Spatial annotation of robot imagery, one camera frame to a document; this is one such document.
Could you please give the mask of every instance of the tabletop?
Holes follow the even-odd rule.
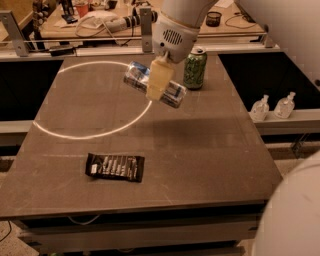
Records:
[[[132,60],[149,66],[152,54],[66,58],[0,188],[0,219],[268,200],[281,176],[219,57],[208,54],[203,88],[178,109],[123,82]],[[88,153],[145,157],[142,182],[87,176]]]
[[[152,0],[149,2],[152,4],[152,10],[160,13],[162,0]],[[122,3],[122,1],[118,1],[116,8],[114,10],[109,11],[117,14],[119,17],[131,15],[131,11],[128,9],[126,5]],[[244,20],[242,16],[236,15],[236,13],[239,13],[239,8],[234,3],[227,8],[213,6],[210,11],[218,11],[222,13],[220,26],[209,27],[204,22],[200,29],[200,35],[209,36],[217,34],[264,33],[264,30],[258,24],[249,23],[246,20]],[[58,24],[61,24],[61,22],[64,23],[64,20],[61,18],[61,14],[62,8],[59,5],[57,9],[48,18],[48,20],[42,25],[40,33],[43,39],[79,39],[79,37],[75,33],[76,26],[79,22],[74,23],[70,27],[61,28],[58,26]],[[81,36],[83,37],[91,37],[91,35],[95,34],[95,32],[96,31],[93,29],[79,29],[79,34],[81,34]],[[116,38],[132,37],[132,30],[122,30],[113,34]],[[141,36],[141,30],[140,27],[136,27],[134,29],[134,37],[139,36]],[[108,38],[110,37],[110,35],[103,31],[94,37]]]

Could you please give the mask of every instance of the soda can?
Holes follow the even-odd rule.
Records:
[[[149,81],[150,69],[146,66],[132,61],[128,65],[128,69],[123,77],[123,81],[137,89],[138,91],[146,94],[148,81]],[[163,93],[160,101],[173,108],[179,108],[184,96],[187,93],[187,89],[178,84],[175,81],[170,81],[168,88]]]
[[[207,53],[201,47],[194,47],[185,60],[183,85],[190,90],[198,90],[203,86]]]

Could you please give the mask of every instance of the workbench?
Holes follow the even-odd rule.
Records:
[[[153,58],[65,58],[0,188],[0,219],[40,253],[254,237],[281,176],[219,57],[178,109],[123,82]],[[88,153],[145,157],[142,182],[87,176]]]

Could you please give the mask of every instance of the wire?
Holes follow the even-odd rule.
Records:
[[[4,241],[11,234],[12,227],[11,227],[10,221],[8,221],[8,224],[9,224],[9,232],[3,238],[1,238],[0,243]]]
[[[72,217],[68,217],[68,219],[69,219],[72,223],[74,223],[74,224],[85,226],[85,225],[91,224],[92,222],[94,222],[94,221],[95,221],[96,219],[98,219],[99,217],[100,217],[100,215],[97,215],[97,216],[93,217],[91,220],[86,221],[86,222],[76,221],[76,220],[74,220]]]
[[[232,16],[231,18],[227,19],[226,22],[225,22],[225,25],[228,26],[228,27],[239,28],[239,29],[252,28],[252,27],[254,27],[254,26],[257,25],[257,23],[255,23],[255,24],[253,24],[253,25],[251,25],[251,26],[239,27],[239,26],[235,26],[235,25],[230,25],[230,24],[228,24],[228,22],[229,22],[230,20],[235,19],[235,18],[237,18],[237,17],[242,17],[242,19],[246,20],[246,18],[245,18],[244,15],[242,15],[242,14],[236,14],[235,16]]]

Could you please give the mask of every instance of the white bottle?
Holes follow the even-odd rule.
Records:
[[[253,104],[250,111],[250,116],[253,120],[263,121],[266,118],[269,111],[268,98],[268,95],[263,95],[263,98],[261,100],[258,100]]]
[[[288,118],[294,109],[294,101],[293,98],[296,94],[294,92],[290,92],[290,94],[281,100],[279,100],[276,108],[273,113],[276,117],[279,118]]]

